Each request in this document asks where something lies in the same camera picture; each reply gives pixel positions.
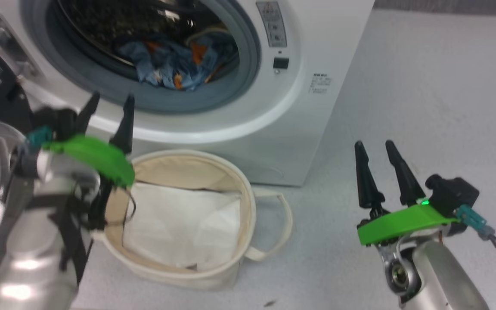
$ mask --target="laundry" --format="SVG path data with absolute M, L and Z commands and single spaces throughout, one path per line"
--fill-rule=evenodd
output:
M 233 36 L 215 28 L 192 35 L 185 46 L 164 34 L 132 40 L 116 49 L 136 67 L 140 83 L 172 90 L 196 90 L 238 56 Z

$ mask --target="beige fabric basket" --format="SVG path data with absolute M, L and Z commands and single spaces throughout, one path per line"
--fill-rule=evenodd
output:
M 219 192 L 239 192 L 241 194 L 237 249 L 228 263 L 215 269 L 193 271 L 163 265 L 141 257 L 122 246 L 124 228 L 121 226 L 107 227 L 104 233 L 94 234 L 96 240 L 104 242 L 113 255 L 141 277 L 203 290 L 232 287 L 236 282 L 236 275 L 243 257 L 262 261 L 280 249 L 291 235 L 292 211 L 284 195 L 267 189 L 252 188 L 242 172 L 225 159 L 198 151 L 171 150 L 144 155 L 132 161 L 132 164 L 136 181 L 190 190 L 206 189 Z M 250 247 L 256 224 L 254 197 L 263 196 L 279 198 L 285 212 L 282 235 L 270 251 L 261 251 Z M 109 222 L 124 220 L 128 203 L 129 197 L 123 191 L 116 191 L 111 194 L 106 206 L 106 219 Z

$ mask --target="washing machine opening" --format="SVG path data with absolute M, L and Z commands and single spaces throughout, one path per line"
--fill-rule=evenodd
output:
M 22 0 L 22 15 L 61 74 L 116 104 L 132 93 L 136 107 L 146 112 L 219 108 L 248 90 L 260 65 L 254 26 L 230 0 Z M 193 43 L 218 55 L 199 75 L 189 75 L 196 60 Z M 177 49 L 186 52 L 184 58 Z M 148 61 L 139 61 L 139 51 Z

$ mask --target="front-loading washing machine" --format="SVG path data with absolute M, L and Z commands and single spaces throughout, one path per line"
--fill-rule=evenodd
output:
M 133 157 L 199 149 L 228 159 L 254 183 L 301 185 L 373 3 L 0 0 L 0 54 L 33 108 L 79 110 L 100 92 L 88 133 L 102 139 L 116 131 L 121 104 L 134 94 Z M 136 67 L 114 50 L 119 36 L 165 29 L 175 38 L 209 25 L 225 29 L 238 54 L 194 91 L 138 82 Z

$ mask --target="basket handle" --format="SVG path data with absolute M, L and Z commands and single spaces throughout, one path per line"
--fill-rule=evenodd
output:
M 255 261 L 262 261 L 266 259 L 269 255 L 272 255 L 273 253 L 278 251 L 278 249 L 280 249 L 286 243 L 286 241 L 290 239 L 290 236 L 292 234 L 292 228 L 294 226 L 294 218 L 292 215 L 292 209 L 290 208 L 290 204 L 288 204 L 288 201 L 284 197 L 283 193 L 275 192 L 264 188 L 252 188 L 252 190 L 254 191 L 254 196 L 256 197 L 279 198 L 279 201 L 281 202 L 284 208 L 284 214 L 285 214 L 283 232 L 281 234 L 281 237 L 279 238 L 279 240 L 272 249 L 265 252 L 260 249 L 256 249 L 254 247 L 249 247 L 246 253 L 244 253 L 244 256 L 248 257 L 249 259 Z

